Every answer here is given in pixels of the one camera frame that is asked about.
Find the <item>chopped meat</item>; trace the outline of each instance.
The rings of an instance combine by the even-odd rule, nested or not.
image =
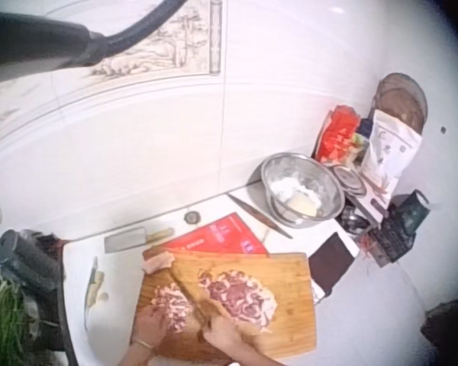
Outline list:
[[[235,319],[264,328],[275,314],[277,303],[272,292],[242,271],[222,272],[215,279],[200,271],[198,285],[206,289],[212,300],[220,301]]]
[[[144,261],[143,270],[146,275],[159,271],[160,269],[170,268],[175,260],[175,256],[170,252],[163,252]]]
[[[180,333],[186,325],[186,317],[192,311],[188,300],[176,284],[158,286],[154,289],[151,303],[166,310],[169,319],[168,329]]]

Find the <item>white bag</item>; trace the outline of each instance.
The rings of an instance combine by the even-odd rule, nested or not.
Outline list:
[[[361,174],[387,206],[398,179],[414,158],[421,141],[421,135],[401,120],[375,110]]]

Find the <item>wooden cutting board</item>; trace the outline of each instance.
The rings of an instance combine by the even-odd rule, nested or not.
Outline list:
[[[144,252],[149,258],[163,248]],[[207,252],[173,251],[176,260],[173,271],[196,300],[208,298],[198,286],[198,272],[203,269],[217,276],[223,271],[238,270],[255,277],[275,295],[278,304],[275,315],[267,327],[269,332],[256,333],[243,324],[240,330],[245,339],[271,358],[298,355],[315,349],[314,301],[311,291],[311,274],[304,253],[275,255],[244,255]],[[154,289],[173,280],[168,270],[144,276],[136,312],[151,304]],[[198,337],[200,325],[189,315],[183,332],[169,334],[157,350],[159,355],[187,361],[226,361],[221,352]]]

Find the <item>red packaging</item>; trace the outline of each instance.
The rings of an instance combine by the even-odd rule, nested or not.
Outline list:
[[[237,213],[222,217],[164,244],[168,248],[199,252],[266,254],[265,246],[255,237]]]
[[[338,105],[327,116],[315,158],[319,162],[345,163],[360,116],[352,107]]]

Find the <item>stainless steel mixing bowl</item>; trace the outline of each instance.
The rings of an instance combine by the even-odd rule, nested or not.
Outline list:
[[[337,179],[321,163],[305,155],[283,152],[261,166],[266,200],[272,215],[286,226],[310,227],[334,219],[344,208],[344,193]],[[300,212],[295,197],[316,203],[315,214]]]

